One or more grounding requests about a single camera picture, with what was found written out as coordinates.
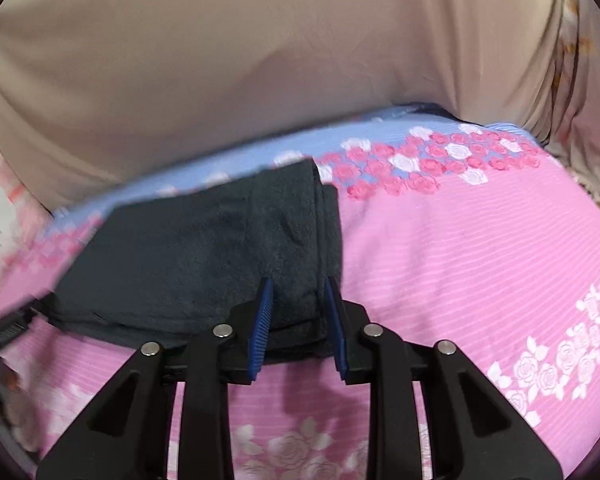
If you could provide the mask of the person's left hand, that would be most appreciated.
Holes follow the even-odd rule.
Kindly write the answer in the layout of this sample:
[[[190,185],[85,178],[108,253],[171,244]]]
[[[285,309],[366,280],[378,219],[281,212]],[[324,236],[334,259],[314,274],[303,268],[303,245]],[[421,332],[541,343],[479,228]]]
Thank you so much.
[[[13,427],[23,424],[24,391],[20,376],[0,358],[0,422]]]

